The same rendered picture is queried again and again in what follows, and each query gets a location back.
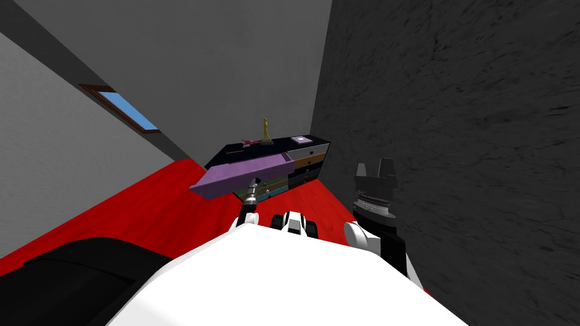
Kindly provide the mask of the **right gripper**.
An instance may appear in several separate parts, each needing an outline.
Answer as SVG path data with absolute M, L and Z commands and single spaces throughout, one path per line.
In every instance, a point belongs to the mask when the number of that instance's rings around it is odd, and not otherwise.
M 392 158 L 380 158 L 377 177 L 369 177 L 364 163 L 357 164 L 355 189 L 357 199 L 386 205 L 394 200 L 394 189 L 398 187 Z

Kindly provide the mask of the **black dresser with coloured drawers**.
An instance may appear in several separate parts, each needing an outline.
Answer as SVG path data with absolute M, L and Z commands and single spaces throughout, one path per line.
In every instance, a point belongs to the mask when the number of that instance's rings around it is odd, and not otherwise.
M 292 173 L 268 181 L 261 180 L 256 194 L 248 194 L 249 186 L 231 192 L 241 201 L 251 195 L 256 202 L 260 202 L 317 179 L 329 147 L 329 141 L 313 135 L 241 140 L 239 143 L 225 145 L 204 167 L 207 171 L 217 165 L 287 153 L 295 162 Z

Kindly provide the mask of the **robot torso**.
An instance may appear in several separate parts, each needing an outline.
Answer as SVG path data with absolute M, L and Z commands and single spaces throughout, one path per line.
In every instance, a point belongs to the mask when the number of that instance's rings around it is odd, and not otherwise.
M 467 326 L 346 223 L 347 246 L 308 237 L 296 213 L 276 230 L 257 218 L 170 261 L 107 326 Z

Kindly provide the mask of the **purple drawer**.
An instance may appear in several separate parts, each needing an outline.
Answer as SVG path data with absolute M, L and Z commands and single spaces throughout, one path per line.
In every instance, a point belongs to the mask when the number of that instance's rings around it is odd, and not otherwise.
M 252 179 L 268 181 L 292 173 L 295 162 L 287 153 L 211 167 L 190 187 L 190 191 L 207 200 L 247 188 Z

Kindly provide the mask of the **brown framed window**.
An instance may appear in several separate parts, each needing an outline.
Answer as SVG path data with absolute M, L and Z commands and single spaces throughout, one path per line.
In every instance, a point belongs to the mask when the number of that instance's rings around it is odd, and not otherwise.
M 122 120 L 135 127 L 142 134 L 160 133 L 141 112 L 125 100 L 112 87 L 106 85 L 80 84 L 83 90 L 115 112 Z

